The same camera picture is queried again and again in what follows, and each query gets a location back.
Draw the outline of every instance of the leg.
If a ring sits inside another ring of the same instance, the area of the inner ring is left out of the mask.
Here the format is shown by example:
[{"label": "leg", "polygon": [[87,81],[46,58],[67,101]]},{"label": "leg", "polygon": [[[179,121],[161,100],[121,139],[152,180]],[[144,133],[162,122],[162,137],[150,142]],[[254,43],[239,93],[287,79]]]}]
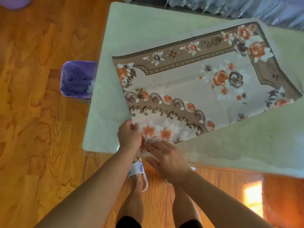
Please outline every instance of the leg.
[{"label": "leg", "polygon": [[142,174],[135,174],[131,176],[130,180],[132,183],[131,192],[117,214],[116,224],[123,216],[130,216],[139,224],[143,221],[143,203],[141,200],[141,191],[143,187]]},{"label": "leg", "polygon": [[202,223],[194,202],[179,187],[174,186],[175,199],[172,206],[173,220],[176,228],[179,228],[185,222],[198,220]]}]

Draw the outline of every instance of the wooden floor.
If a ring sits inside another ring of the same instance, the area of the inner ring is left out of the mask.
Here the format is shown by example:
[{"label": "wooden floor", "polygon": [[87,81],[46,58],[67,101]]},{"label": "wooden floor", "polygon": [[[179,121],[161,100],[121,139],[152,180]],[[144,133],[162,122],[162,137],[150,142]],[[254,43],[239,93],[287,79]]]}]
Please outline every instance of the wooden floor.
[{"label": "wooden floor", "polygon": [[[0,227],[31,228],[85,181],[108,155],[85,152],[86,104],[60,94],[68,60],[97,61],[113,0],[33,0],[0,7]],[[143,227],[173,227],[173,188],[144,164]],[[273,225],[304,227],[300,179],[196,169]],[[126,181],[105,227],[130,190]],[[205,227],[212,227],[200,211]]]}]

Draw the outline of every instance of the slipper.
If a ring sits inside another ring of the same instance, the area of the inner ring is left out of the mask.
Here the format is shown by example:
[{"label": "slipper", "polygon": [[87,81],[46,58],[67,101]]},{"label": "slipper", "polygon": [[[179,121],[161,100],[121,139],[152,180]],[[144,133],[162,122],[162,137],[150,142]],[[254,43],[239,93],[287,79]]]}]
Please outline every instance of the slipper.
[{"label": "slipper", "polygon": [[167,184],[172,185],[172,183],[169,183],[167,179],[165,179],[165,182],[166,182]]},{"label": "slipper", "polygon": [[137,162],[134,162],[131,165],[131,169],[129,170],[128,177],[130,178],[132,175],[135,175],[135,174],[142,174],[142,178],[143,178],[142,192],[144,192],[148,188],[148,180],[147,180],[147,176],[146,176],[145,170],[143,169],[142,164],[143,163],[142,163],[141,158],[139,158]]}]

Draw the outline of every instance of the trash can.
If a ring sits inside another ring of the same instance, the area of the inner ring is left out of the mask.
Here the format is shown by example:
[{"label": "trash can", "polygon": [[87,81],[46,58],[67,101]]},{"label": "trash can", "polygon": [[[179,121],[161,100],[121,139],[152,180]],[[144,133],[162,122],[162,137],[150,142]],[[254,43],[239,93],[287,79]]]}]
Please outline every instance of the trash can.
[{"label": "trash can", "polygon": [[60,91],[69,98],[89,99],[97,62],[67,61],[61,70]]},{"label": "trash can", "polygon": [[0,0],[0,5],[8,9],[20,9],[30,3],[31,0]]}]

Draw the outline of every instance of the white table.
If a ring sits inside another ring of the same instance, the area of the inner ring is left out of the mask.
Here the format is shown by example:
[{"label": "white table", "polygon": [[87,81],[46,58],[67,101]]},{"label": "white table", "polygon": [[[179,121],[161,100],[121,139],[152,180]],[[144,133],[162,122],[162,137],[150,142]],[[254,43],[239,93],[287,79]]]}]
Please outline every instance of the white table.
[{"label": "white table", "polygon": [[[111,4],[83,149],[115,153],[130,113],[111,55],[119,50],[229,20],[114,2]],[[304,82],[304,32],[270,28],[284,62]],[[304,178],[304,100],[234,123],[178,147],[189,162]]]}]

